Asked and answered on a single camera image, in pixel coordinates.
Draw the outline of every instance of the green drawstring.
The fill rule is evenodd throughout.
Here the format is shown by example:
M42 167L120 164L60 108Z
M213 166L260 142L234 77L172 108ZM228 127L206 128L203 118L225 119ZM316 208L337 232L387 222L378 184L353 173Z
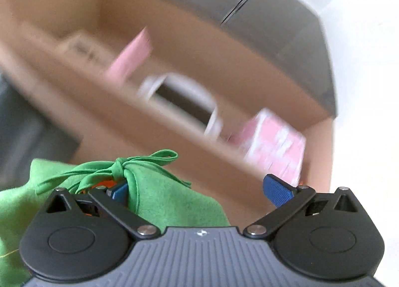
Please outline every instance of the green drawstring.
M129 158L119 157L113 161L93 161L76 166L73 170L55 175L36 186L36 194L41 195L58 187L69 177L84 175L84 177L68 188L70 193L80 193L106 179L113 179L116 182L127 180L129 186L130 203L129 209L137 212L139 205L139 191L136 182L135 172L138 167L147 167L161 172L166 177L181 183L190 188L191 183L180 180L162 166L168 165L178 158L178 154L170 149L162 149L150 156L133 156Z

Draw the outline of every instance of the white wall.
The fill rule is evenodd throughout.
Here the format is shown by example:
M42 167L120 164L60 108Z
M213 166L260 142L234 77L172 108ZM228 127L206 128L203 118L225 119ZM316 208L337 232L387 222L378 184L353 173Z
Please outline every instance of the white wall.
M331 191L354 191L384 238L375 277L399 286L399 0L302 0L324 25L336 82Z

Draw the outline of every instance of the orange object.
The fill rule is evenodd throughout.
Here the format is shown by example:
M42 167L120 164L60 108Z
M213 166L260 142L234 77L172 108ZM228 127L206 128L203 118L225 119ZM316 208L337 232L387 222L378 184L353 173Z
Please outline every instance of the orange object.
M92 188L98 187L100 185L105 185L107 188L112 188L113 186L116 185L116 182L114 180L102 181L100 183L95 184Z

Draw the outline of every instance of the cardboard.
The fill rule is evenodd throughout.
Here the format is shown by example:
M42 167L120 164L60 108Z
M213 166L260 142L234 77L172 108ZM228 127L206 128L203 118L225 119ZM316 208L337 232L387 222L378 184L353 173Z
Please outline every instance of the cardboard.
M73 162L171 148L180 155L171 171L215 197L233 225L243 228L271 211L262 192L263 174L237 151L177 124L135 96L145 76L167 70L185 74L211 91L229 124L222 136L264 107L301 131L307 140L302 181L328 191L332 167L328 112L275 65L217 25L169 0L1 2L7 2L7 9L0 7L0 40L15 58L0 54L0 64L16 86L24 88L24 79L30 79L28 98L83 138ZM21 26L24 20L44 31L47 39L38 40L31 28ZM120 52L145 26L154 53L123 89L56 49L66 35L85 29ZM101 139L108 143L99 144Z

